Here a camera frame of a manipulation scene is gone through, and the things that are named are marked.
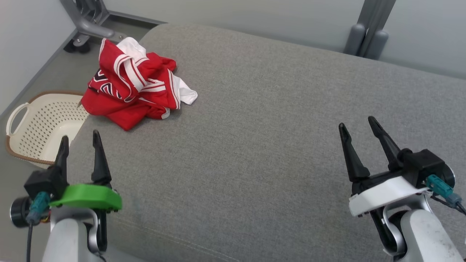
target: green bracket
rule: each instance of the green bracket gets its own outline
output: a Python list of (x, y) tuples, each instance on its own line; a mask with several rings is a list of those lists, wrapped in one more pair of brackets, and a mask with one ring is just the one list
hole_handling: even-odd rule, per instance
[(49, 204), (50, 207), (59, 205), (113, 211), (122, 209), (122, 200), (106, 186), (76, 184), (68, 186), (61, 199)]

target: basket handle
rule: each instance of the basket handle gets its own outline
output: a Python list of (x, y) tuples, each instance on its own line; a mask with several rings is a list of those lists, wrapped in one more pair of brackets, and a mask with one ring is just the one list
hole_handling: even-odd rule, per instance
[[(18, 106), (14, 111), (13, 113), (11, 113), (10, 115), (10, 118), (8, 118), (8, 122), (7, 122), (7, 136), (12, 136), (14, 134), (16, 134), (16, 132), (18, 131), (18, 129), (21, 127), (21, 125), (23, 124), (24, 122), (24, 119), (26, 119), (26, 115), (29, 113), (29, 106), (30, 104), (29, 103), (24, 103), (20, 106)], [(14, 132), (11, 132), (11, 125), (13, 124), (13, 120), (16, 118), (16, 115), (24, 108), (27, 108), (27, 111), (26, 113), (24, 114), (23, 116), (23, 119), (21, 119), (21, 122), (20, 124), (16, 127), (16, 130)]]

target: gray fabric surface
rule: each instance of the gray fabric surface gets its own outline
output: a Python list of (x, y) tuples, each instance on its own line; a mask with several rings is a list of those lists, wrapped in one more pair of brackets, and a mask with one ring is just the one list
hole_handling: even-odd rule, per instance
[[(429, 148), (463, 171), (464, 80), (196, 25), (161, 25), (141, 44), (173, 58), (199, 93), (166, 120), (125, 132), (90, 116), (69, 180), (89, 182), (103, 139), (123, 210), (109, 242), (148, 261), (380, 261), (369, 216), (348, 209), (338, 124), (372, 173), (387, 169), (367, 116), (400, 147)], [(465, 217), (431, 203), (463, 255)]]

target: beige plastic basket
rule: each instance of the beige plastic basket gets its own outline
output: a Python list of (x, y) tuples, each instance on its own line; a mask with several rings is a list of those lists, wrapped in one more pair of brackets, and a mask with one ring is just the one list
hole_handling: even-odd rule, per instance
[[(73, 141), (89, 113), (79, 103), (82, 93), (43, 92), (17, 107), (7, 122), (7, 151), (11, 155), (47, 168), (55, 161), (64, 135)], [(11, 131), (18, 113), (26, 108), (23, 119)]]

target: red fabric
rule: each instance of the red fabric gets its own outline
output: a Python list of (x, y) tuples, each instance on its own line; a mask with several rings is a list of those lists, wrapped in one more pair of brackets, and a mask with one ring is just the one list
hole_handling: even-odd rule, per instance
[(106, 116), (128, 131), (144, 117), (163, 119), (179, 108), (174, 60), (148, 53), (135, 61), (104, 40), (99, 65), (81, 100), (89, 114)]

